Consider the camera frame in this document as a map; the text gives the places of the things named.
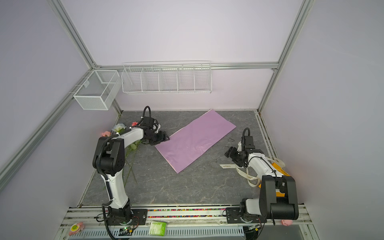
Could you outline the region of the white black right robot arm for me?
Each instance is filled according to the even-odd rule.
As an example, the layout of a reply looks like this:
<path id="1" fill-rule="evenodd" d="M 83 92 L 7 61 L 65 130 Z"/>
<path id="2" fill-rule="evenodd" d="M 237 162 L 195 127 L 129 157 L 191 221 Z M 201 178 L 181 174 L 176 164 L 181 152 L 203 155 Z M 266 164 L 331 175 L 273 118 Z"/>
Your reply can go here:
<path id="1" fill-rule="evenodd" d="M 278 170 L 260 149 L 256 149 L 249 128 L 243 130 L 238 146 L 230 147 L 225 157 L 232 160 L 238 174 L 247 179 L 251 187 L 260 188 L 258 198 L 241 201 L 242 221 L 293 221 L 299 218 L 294 178 Z"/>

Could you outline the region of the pink green round toy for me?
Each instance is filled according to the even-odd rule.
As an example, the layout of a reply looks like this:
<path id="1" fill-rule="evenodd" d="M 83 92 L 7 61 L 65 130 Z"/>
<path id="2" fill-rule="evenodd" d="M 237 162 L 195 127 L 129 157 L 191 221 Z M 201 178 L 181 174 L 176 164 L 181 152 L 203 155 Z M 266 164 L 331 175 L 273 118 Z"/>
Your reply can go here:
<path id="1" fill-rule="evenodd" d="M 83 222 L 79 222 L 76 224 L 73 224 L 69 231 L 69 236 L 75 235 L 77 233 L 80 233 L 84 230 L 85 226 Z"/>

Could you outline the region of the cream printed ribbon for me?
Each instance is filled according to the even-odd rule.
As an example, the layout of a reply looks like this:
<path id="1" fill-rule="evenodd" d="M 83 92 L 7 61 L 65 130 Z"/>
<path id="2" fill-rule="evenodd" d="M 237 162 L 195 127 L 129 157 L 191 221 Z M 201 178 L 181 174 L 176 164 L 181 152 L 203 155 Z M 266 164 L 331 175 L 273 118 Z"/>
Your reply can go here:
<path id="1" fill-rule="evenodd" d="M 276 158 L 266 157 L 264 155 L 252 155 L 249 158 L 249 163 L 244 167 L 239 167 L 236 164 L 220 164 L 222 169 L 233 169 L 244 179 L 252 188 L 262 185 L 263 176 L 282 177 L 289 176 L 284 170 L 285 163 Z"/>

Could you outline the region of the white mesh box basket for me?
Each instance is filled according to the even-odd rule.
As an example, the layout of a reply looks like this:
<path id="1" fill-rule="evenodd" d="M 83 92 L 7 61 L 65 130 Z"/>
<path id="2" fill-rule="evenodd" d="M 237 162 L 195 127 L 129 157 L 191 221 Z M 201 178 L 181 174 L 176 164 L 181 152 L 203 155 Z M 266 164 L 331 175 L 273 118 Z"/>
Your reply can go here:
<path id="1" fill-rule="evenodd" d="M 74 93 L 83 110 L 107 111 L 122 86 L 116 70 L 93 70 Z"/>

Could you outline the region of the aluminium enclosure frame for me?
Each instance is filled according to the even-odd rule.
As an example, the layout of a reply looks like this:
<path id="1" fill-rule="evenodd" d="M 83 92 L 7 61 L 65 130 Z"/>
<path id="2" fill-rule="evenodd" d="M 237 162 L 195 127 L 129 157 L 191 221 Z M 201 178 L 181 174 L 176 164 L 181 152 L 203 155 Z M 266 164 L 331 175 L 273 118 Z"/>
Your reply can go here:
<path id="1" fill-rule="evenodd" d="M 275 62 L 301 1 L 64 1 L 97 64 Z M 88 67 L 46 1 L 1 1 L 1 164 Z M 1 192 L 1 214 L 58 217 L 85 189 L 99 134 L 116 114 L 72 103 Z"/>

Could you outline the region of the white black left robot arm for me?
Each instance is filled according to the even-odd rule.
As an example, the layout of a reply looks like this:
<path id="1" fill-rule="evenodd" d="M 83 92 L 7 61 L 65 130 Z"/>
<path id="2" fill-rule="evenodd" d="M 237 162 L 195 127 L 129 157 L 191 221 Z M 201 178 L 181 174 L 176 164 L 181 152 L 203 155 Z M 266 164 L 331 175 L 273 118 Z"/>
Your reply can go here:
<path id="1" fill-rule="evenodd" d="M 161 130 L 158 120 L 152 117 L 149 106 L 144 108 L 140 120 L 131 127 L 118 124 L 109 136 L 99 138 L 93 167 L 104 180 L 107 189 L 109 200 L 102 204 L 107 225 L 130 225 L 135 217 L 123 180 L 126 148 L 137 142 L 155 146 L 169 139 L 167 133 Z"/>

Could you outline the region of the small pink pig toy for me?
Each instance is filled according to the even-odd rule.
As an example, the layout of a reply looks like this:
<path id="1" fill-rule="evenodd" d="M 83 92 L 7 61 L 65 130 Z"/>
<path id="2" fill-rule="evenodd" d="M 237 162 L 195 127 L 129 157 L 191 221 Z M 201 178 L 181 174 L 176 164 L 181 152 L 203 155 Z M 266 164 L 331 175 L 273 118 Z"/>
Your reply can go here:
<path id="1" fill-rule="evenodd" d="M 293 220 L 281 220 L 283 226 L 291 226 L 293 224 Z"/>

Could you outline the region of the white fake rose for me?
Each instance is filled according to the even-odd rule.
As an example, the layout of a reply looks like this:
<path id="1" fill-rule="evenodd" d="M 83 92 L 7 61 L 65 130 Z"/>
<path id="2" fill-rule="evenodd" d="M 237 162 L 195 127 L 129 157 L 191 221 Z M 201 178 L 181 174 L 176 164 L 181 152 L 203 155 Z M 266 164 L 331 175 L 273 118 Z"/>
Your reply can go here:
<path id="1" fill-rule="evenodd" d="M 126 125 L 124 124 L 116 124 L 113 128 L 112 128 L 112 131 L 115 132 L 115 133 L 121 133 L 123 132 L 125 129 L 127 128 Z"/>

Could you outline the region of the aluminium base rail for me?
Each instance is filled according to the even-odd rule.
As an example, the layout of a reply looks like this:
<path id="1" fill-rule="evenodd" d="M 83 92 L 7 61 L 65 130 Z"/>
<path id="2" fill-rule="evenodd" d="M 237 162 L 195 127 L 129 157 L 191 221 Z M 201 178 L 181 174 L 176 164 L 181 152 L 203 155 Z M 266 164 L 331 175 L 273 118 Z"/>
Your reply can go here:
<path id="1" fill-rule="evenodd" d="M 202 224 L 202 225 L 226 225 L 230 219 L 225 209 L 232 206 L 160 206 L 145 207 L 136 205 L 134 210 L 138 211 L 140 220 L 149 225 L 151 221 L 164 221 L 172 225 L 181 226 L 183 224 Z M 82 222 L 87 226 L 97 227 L 101 225 L 102 209 L 95 206 L 83 208 L 70 208 L 61 223 L 62 228 L 68 228 L 74 223 Z"/>

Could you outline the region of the yellow snack bag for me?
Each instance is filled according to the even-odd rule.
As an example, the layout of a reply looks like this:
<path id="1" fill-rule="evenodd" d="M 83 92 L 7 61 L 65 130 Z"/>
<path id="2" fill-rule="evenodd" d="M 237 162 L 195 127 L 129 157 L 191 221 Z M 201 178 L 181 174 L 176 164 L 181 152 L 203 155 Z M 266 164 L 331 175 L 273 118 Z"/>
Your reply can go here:
<path id="1" fill-rule="evenodd" d="M 281 167 L 269 161 L 263 161 L 262 172 L 259 174 L 259 188 L 274 189 L 276 197 L 287 197 L 287 177 L 288 175 Z"/>

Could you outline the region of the pink purple wrapping paper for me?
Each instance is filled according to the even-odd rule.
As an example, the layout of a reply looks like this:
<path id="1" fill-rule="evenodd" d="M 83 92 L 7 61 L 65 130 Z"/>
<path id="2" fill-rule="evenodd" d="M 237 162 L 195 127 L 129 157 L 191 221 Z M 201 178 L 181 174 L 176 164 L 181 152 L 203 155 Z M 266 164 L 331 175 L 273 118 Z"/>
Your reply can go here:
<path id="1" fill-rule="evenodd" d="M 180 173 L 235 128 L 216 111 L 209 110 L 156 149 L 174 171 Z"/>

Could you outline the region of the green small packet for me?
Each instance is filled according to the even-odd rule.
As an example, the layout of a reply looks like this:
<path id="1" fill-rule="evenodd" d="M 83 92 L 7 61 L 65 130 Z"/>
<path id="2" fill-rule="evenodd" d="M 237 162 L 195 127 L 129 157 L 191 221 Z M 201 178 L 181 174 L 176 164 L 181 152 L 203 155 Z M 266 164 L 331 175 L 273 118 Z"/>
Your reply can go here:
<path id="1" fill-rule="evenodd" d="M 152 221 L 150 224 L 149 235 L 164 237 L 166 235 L 167 223 Z"/>

